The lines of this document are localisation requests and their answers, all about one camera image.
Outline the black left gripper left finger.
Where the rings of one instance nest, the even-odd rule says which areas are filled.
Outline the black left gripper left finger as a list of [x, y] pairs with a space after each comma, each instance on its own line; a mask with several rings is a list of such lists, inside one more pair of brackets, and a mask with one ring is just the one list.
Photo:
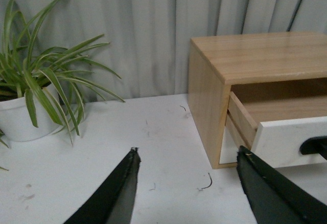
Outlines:
[[141, 159], [132, 147], [92, 196], [66, 223], [130, 223]]

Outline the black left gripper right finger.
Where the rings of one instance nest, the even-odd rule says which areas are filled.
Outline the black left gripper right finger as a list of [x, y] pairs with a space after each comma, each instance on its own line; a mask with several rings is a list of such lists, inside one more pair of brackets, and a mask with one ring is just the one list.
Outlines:
[[257, 223], [326, 223], [326, 205], [244, 146], [237, 172]]

